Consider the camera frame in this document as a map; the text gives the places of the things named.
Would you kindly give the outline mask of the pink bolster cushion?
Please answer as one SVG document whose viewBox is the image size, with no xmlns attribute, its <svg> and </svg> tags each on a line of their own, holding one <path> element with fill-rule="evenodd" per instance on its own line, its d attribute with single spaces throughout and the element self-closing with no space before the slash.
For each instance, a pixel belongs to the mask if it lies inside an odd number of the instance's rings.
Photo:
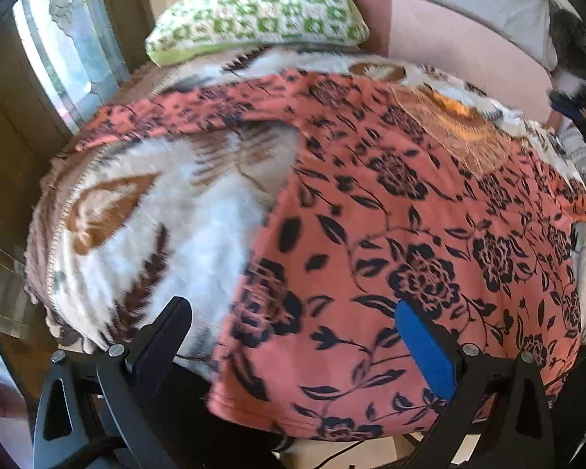
<svg viewBox="0 0 586 469">
<path fill-rule="evenodd" d="M 554 120 L 552 77 L 502 35 L 427 0 L 354 0 L 369 28 L 362 49 L 471 82 L 541 124 Z"/>
</svg>

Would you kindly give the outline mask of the leaf print fleece blanket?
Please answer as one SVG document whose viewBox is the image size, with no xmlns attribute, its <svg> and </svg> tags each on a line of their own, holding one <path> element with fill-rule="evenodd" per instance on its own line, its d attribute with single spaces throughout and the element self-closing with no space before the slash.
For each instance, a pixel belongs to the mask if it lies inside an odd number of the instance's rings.
<svg viewBox="0 0 586 469">
<path fill-rule="evenodd" d="M 370 74 L 440 88 L 481 115 L 507 112 L 463 79 L 433 67 L 359 51 L 236 49 L 173 68 L 148 64 L 112 102 L 165 90 L 211 88 L 284 67 Z M 26 290 L 46 308 L 59 344 L 92 354 L 132 339 L 170 297 L 189 300 L 193 324 L 177 362 L 209 379 L 211 354 L 259 222 L 294 159 L 281 124 L 197 136 L 148 138 L 65 151 L 52 159 L 26 248 Z M 581 339 L 586 343 L 586 223 L 571 229 Z"/>
</svg>

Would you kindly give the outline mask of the salmon black floral garment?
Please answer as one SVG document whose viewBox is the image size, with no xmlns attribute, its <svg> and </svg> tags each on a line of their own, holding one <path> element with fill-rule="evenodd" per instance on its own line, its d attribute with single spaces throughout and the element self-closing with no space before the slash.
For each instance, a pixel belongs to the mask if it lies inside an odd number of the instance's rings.
<svg viewBox="0 0 586 469">
<path fill-rule="evenodd" d="M 288 70 L 100 109 L 82 148 L 283 123 L 293 170 L 255 239 L 207 406 L 345 442 L 423 430 L 443 400 L 397 332 L 402 300 L 490 356 L 528 351 L 555 400 L 582 339 L 572 227 L 586 190 L 527 146 L 476 175 L 446 109 L 363 76 Z"/>
</svg>

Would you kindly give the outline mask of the green checkered pillow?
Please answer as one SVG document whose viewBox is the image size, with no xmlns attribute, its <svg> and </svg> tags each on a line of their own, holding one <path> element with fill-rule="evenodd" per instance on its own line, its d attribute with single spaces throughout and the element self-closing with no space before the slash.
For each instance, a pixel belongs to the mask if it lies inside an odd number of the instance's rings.
<svg viewBox="0 0 586 469">
<path fill-rule="evenodd" d="M 157 18 L 145 51 L 166 67 L 236 47 L 356 47 L 368 37 L 354 0 L 180 0 Z"/>
</svg>

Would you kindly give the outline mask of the stained glass door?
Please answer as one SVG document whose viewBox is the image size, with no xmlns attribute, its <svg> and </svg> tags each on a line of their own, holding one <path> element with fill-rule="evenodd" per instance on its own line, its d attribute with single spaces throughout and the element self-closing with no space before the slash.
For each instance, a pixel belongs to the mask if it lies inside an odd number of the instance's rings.
<svg viewBox="0 0 586 469">
<path fill-rule="evenodd" d="M 146 60 L 149 0 L 0 0 L 0 233 L 21 240 L 56 154 Z"/>
</svg>

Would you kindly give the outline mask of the black fuzzy garment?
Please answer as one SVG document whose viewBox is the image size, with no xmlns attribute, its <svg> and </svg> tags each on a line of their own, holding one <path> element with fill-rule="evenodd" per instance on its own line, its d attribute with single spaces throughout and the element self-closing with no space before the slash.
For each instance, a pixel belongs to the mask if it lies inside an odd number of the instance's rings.
<svg viewBox="0 0 586 469">
<path fill-rule="evenodd" d="M 550 14 L 549 36 L 554 44 L 559 66 L 586 81 L 586 25 L 565 9 Z"/>
</svg>

